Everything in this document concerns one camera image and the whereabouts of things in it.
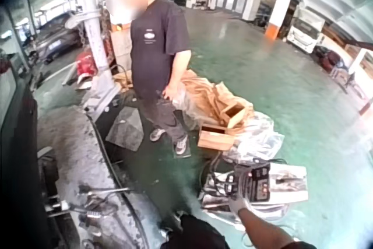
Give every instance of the wooden box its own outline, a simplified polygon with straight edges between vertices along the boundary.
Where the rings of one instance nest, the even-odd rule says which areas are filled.
[[[202,124],[199,130],[198,147],[227,151],[232,148],[235,136],[226,134],[227,128]]]
[[[220,112],[220,117],[226,122],[227,128],[233,128],[245,117],[245,107],[240,103],[233,103]]]

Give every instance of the white truck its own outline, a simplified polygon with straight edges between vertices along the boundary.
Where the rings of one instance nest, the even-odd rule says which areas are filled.
[[[287,41],[310,54],[319,41],[324,23],[325,19],[298,5],[291,21]]]

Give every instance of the concrete floor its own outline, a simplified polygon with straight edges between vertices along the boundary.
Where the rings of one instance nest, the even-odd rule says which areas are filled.
[[[224,81],[256,111],[271,116],[275,130],[285,135],[277,157],[307,168],[309,200],[293,205],[278,224],[318,248],[366,248],[373,235],[373,126],[359,117],[354,98],[309,56],[281,41],[268,44],[259,30],[244,22],[198,10],[187,10],[186,18],[191,68],[212,82]],[[63,78],[59,75],[36,91],[40,114],[81,98],[71,87],[58,86]],[[151,125],[145,120],[143,124],[147,138]],[[182,160],[173,159],[166,137],[159,143],[145,139],[136,153],[110,145],[107,150],[113,160],[124,161],[120,167],[146,192],[161,219],[189,209],[224,234],[231,248],[244,248],[241,232],[199,210],[196,196],[204,152],[196,147],[195,132],[191,139],[192,157]]]

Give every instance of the chain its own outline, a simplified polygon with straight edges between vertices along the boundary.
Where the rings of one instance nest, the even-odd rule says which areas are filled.
[[[104,44],[106,45],[107,52],[108,52],[108,63],[109,65],[114,60],[114,53],[111,47],[111,40],[110,40],[110,31],[107,26],[107,20],[109,19],[109,13],[103,7],[103,0],[98,0],[98,8],[100,10],[100,19],[101,19],[101,26],[103,28],[103,34],[105,36]]]
[[[75,0],[75,12],[78,13],[78,0]],[[78,23],[78,30],[79,30],[80,42],[82,43],[83,48],[86,48],[87,41],[84,36],[84,24],[83,23]]]

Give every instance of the green floor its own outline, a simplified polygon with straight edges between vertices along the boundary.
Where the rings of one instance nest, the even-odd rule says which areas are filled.
[[[191,68],[212,82],[224,81],[237,96],[275,121],[285,135],[277,157],[305,166],[309,200],[293,205],[280,225],[318,248],[365,248],[373,235],[373,166],[369,143],[373,128],[358,115],[346,95],[319,66],[292,46],[266,44],[263,33],[221,13],[188,10],[193,57]],[[45,85],[37,93],[43,102]],[[43,109],[49,105],[43,103]],[[146,137],[150,124],[144,121]],[[203,163],[192,134],[192,157],[174,160],[170,142],[144,140],[137,153],[111,151],[166,217],[187,208],[211,222],[231,248],[242,233],[199,211],[198,175]]]

